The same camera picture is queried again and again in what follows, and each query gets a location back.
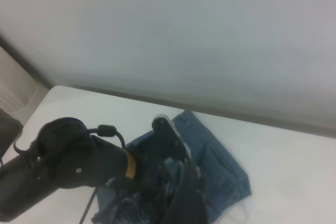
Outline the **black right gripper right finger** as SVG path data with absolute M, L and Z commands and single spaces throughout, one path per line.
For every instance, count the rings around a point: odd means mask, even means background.
M 206 223 L 203 179 L 192 161 L 186 163 L 184 182 L 187 223 Z

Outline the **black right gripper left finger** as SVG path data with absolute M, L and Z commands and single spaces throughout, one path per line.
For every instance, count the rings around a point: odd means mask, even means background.
M 177 191 L 169 205 L 167 212 L 162 219 L 162 223 L 190 223 L 189 198 L 191 185 L 189 176 L 188 160 L 184 160 L 181 165 L 180 180 L 178 181 Z

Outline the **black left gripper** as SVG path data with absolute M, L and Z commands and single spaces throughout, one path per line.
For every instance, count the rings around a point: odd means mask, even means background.
M 173 198 L 180 192 L 184 172 L 182 140 L 134 140 L 137 189 L 142 198 Z

